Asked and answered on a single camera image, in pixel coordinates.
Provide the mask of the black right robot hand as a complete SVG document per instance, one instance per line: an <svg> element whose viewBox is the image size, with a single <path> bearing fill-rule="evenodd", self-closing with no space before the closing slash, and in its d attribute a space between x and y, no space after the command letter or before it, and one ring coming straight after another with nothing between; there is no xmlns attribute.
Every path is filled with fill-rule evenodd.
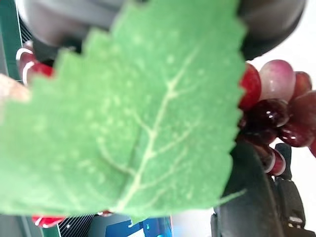
<svg viewBox="0 0 316 237"><path fill-rule="evenodd" d="M246 59L254 59L283 42L297 27L305 8L303 0L242 0L237 8L237 15L248 28L241 51ZM92 26L108 30L123 5L121 0L18 0L16 6L24 29L32 34L33 46L31 62L51 68L58 49L65 46L79 48L88 28ZM285 237L313 237L315 233L298 227L291 227L285 210L303 206L294 185L279 182L266 185L266 179L260 178L259 188L249 176L245 177L250 194L238 198L215 210L211 216L211 232L214 237L244 237L246 222L250 212L238 211L237 206L249 203L262 218L251 221L253 237L272 235L274 224L270 212L263 210L263 202L276 203L280 215L277 222L283 225ZM260 224L267 224L270 230L259 229Z"/></svg>

